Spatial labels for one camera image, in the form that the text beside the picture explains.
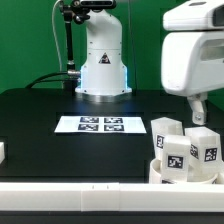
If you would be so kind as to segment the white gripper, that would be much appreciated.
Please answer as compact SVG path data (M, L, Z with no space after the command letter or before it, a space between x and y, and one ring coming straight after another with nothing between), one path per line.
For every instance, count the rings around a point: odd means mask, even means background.
M167 93L188 96L192 122L204 125L204 92L224 88L224 31L168 34L162 46L161 81Z

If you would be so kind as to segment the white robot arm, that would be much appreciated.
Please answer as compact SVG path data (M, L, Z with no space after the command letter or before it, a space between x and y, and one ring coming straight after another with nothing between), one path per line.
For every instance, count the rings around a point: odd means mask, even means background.
M207 94L224 88L224 0L188 0L164 14L163 27L162 86L186 97L203 125Z

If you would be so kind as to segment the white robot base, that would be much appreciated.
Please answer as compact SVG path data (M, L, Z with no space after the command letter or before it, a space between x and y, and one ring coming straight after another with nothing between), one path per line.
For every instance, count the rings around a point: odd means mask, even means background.
M105 10L91 11L86 21L87 59L75 92L82 99L113 102L129 96L127 67L122 62L122 25Z

